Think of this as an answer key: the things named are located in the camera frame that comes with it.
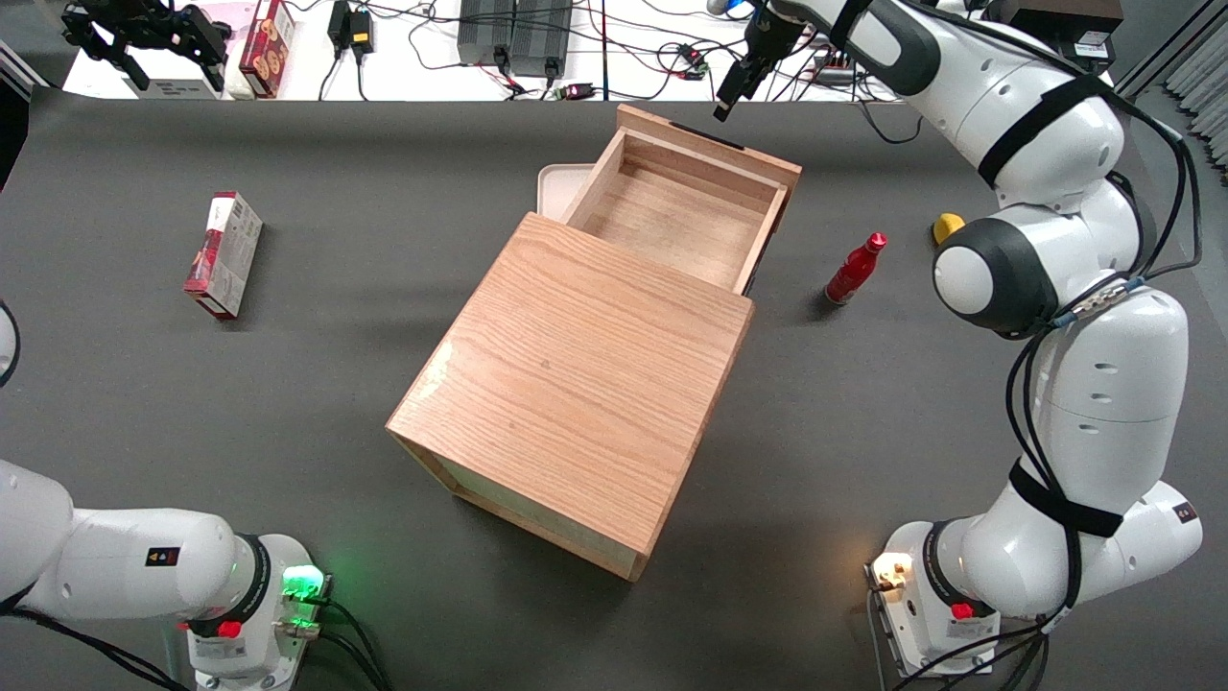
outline power supply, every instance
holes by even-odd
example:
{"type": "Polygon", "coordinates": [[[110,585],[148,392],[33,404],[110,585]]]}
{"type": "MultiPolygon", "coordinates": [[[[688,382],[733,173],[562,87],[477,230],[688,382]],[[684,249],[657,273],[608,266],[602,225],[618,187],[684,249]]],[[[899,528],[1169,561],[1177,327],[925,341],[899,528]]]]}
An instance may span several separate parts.
{"type": "Polygon", "coordinates": [[[512,29],[512,74],[559,79],[567,68],[573,0],[519,0],[512,29]]]}
{"type": "Polygon", "coordinates": [[[468,65],[506,66],[516,0],[460,0],[457,52],[468,65]]]}

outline white table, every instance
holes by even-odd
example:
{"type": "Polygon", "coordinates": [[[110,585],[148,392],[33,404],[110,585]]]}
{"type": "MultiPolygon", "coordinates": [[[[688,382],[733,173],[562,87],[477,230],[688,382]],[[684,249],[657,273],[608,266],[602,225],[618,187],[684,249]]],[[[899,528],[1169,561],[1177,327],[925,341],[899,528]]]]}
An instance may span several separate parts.
{"type": "MultiPolygon", "coordinates": [[[[216,1],[219,0],[196,0],[196,4],[208,7],[216,1]]],[[[328,74],[333,64],[333,48],[325,36],[332,1],[321,0],[314,5],[307,5],[306,1],[297,0],[296,5],[303,9],[292,11],[297,28],[279,99],[317,99],[324,75],[328,74]]],[[[376,1],[382,7],[395,10],[421,6],[416,0],[376,1]]],[[[701,12],[704,9],[702,0],[648,0],[648,2],[666,12],[701,12]]],[[[457,17],[459,6],[460,0],[437,0],[436,16],[441,18],[457,17]]],[[[959,9],[963,4],[960,0],[943,0],[939,6],[959,9]]],[[[725,50],[707,53],[707,61],[712,66],[712,76],[715,76],[713,83],[711,79],[684,81],[655,71],[651,69],[657,68],[653,50],[668,42],[691,43],[696,38],[734,43],[742,39],[745,28],[743,22],[722,21],[706,15],[675,16],[663,14],[645,0],[607,0],[607,33],[612,42],[608,45],[610,90],[637,97],[653,96],[659,91],[657,98],[663,101],[712,101],[713,88],[720,85],[720,80],[733,63],[733,56],[725,50]],[[666,31],[637,27],[628,22],[661,27],[666,31]],[[615,45],[615,43],[635,47],[632,49],[635,54],[615,45]]],[[[734,14],[747,11],[749,11],[749,5],[737,7],[734,14]]],[[[393,17],[378,16],[392,14],[384,9],[373,7],[373,12],[377,15],[373,22],[376,52],[367,55],[362,68],[363,92],[368,99],[497,101],[508,96],[508,90],[485,74],[481,68],[459,66],[431,70],[422,66],[421,63],[427,66],[440,66],[459,61],[456,49],[458,28],[456,22],[426,22],[421,16],[421,10],[393,17]],[[411,29],[414,31],[413,45],[408,38],[411,29]]],[[[566,72],[556,82],[556,86],[573,82],[602,85],[600,21],[600,0],[583,0],[572,11],[571,27],[576,33],[572,33],[569,43],[566,72]]],[[[711,43],[701,44],[701,47],[711,45],[711,43]]],[[[733,47],[738,52],[744,50],[744,44],[733,47]]],[[[139,60],[151,72],[151,68],[160,63],[163,65],[166,61],[174,60],[187,63],[183,58],[165,52],[139,53],[139,60]]],[[[781,93],[782,87],[790,85],[790,76],[797,74],[812,54],[812,49],[806,49],[785,60],[780,66],[775,86],[769,91],[768,83],[772,81],[769,79],[756,93],[755,99],[765,101],[781,93]]],[[[669,65],[673,58],[666,55],[662,59],[669,65]]],[[[545,86],[544,79],[517,79],[517,81],[528,90],[542,90],[545,86]]],[[[802,86],[804,85],[799,85],[796,91],[802,92],[802,86]]],[[[868,87],[876,97],[894,98],[889,90],[874,80],[868,82],[868,87]]],[[[136,95],[122,80],[118,70],[108,63],[90,60],[84,54],[77,55],[72,71],[64,83],[64,90],[98,98],[136,98],[136,95]]],[[[521,98],[538,96],[540,96],[539,92],[521,98]]],[[[790,90],[786,88],[780,99],[787,101],[790,97],[790,90]]],[[[346,53],[343,63],[329,79],[325,99],[356,101],[359,98],[355,60],[351,54],[346,53]]],[[[615,95],[612,95],[610,98],[625,99],[623,96],[615,95]]],[[[851,93],[849,87],[826,88],[813,85],[804,91],[801,99],[847,101],[851,99],[851,93]]]]}

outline wooden drawer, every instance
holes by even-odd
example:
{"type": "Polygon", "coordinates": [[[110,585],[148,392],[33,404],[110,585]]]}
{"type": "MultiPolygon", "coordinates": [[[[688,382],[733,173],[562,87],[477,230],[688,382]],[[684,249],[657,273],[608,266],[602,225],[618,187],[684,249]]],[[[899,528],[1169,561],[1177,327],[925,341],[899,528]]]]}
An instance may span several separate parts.
{"type": "Polygon", "coordinates": [[[799,169],[631,108],[619,123],[571,225],[524,217],[386,430],[458,497],[636,581],[799,169]]]}
{"type": "Polygon", "coordinates": [[[745,293],[801,168],[619,107],[564,222],[745,293]]]}

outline dark gray tabletop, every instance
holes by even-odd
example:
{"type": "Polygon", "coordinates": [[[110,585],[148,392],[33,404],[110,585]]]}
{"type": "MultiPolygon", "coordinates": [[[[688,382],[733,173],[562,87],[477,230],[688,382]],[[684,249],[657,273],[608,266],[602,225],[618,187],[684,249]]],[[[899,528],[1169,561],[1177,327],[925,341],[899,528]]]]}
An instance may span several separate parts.
{"type": "MultiPolygon", "coordinates": [[[[1017,453],[1002,392],[1018,344],[949,314],[930,282],[927,223],[993,199],[928,128],[888,146],[847,104],[745,104],[726,125],[710,108],[650,104],[806,173],[636,585],[453,500],[383,432],[533,209],[538,169],[596,160],[613,104],[41,93],[0,194],[0,293],[25,347],[0,394],[0,454],[80,507],[198,509],[298,538],[402,690],[877,689],[862,562],[905,522],[985,511],[1017,453]],[[268,223],[230,324],[179,290],[220,189],[268,223]],[[890,237],[878,271],[815,318],[817,290],[872,231],[890,237]]],[[[893,134],[916,118],[874,112],[893,134]]],[[[1192,339],[1165,480],[1199,508],[1206,541],[1179,571],[1081,606],[1055,633],[1046,690],[1228,677],[1228,349],[1192,279],[1162,285],[1184,301],[1192,339]]],[[[166,660],[165,625],[84,628],[166,660]]],[[[142,686],[72,642],[0,621],[0,687],[142,686]]],[[[323,646],[298,686],[360,687],[323,646]]]]}

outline red and white box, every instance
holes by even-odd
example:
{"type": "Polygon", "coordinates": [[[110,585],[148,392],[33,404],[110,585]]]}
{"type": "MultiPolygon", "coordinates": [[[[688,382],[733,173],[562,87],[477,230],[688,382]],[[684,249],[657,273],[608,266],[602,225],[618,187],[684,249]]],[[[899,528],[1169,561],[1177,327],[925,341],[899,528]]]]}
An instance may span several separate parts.
{"type": "Polygon", "coordinates": [[[293,39],[295,21],[290,18],[290,7],[281,0],[260,0],[238,63],[238,71],[247,77],[257,98],[278,97],[293,39]]]}
{"type": "Polygon", "coordinates": [[[219,191],[209,206],[205,242],[183,281],[183,291],[220,319],[238,317],[264,223],[238,191],[219,191]]]}

